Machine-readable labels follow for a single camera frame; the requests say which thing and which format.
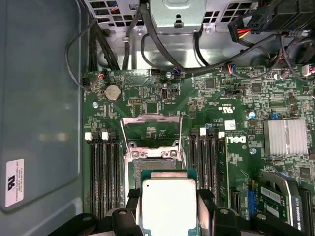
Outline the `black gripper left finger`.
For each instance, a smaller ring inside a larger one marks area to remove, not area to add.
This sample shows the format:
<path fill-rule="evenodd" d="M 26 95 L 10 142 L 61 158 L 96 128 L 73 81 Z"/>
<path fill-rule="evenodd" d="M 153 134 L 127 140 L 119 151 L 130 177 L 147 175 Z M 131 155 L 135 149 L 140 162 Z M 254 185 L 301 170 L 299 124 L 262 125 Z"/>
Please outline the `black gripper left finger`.
<path fill-rule="evenodd" d="M 143 231 L 136 223 L 136 208 L 140 189 L 131 189 L 125 208 L 114 209 L 102 219 L 91 213 L 81 213 L 51 232 L 51 236 L 141 236 Z"/>

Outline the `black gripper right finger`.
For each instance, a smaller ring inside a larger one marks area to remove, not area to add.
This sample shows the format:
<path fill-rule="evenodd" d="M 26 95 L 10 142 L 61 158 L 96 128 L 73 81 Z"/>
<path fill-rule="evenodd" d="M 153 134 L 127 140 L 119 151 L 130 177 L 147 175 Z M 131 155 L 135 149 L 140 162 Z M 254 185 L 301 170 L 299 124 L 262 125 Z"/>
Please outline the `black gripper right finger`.
<path fill-rule="evenodd" d="M 203 236 L 293 236 L 294 227 L 265 213 L 250 220 L 234 210 L 218 207 L 210 190 L 197 191 L 197 217 Z"/>

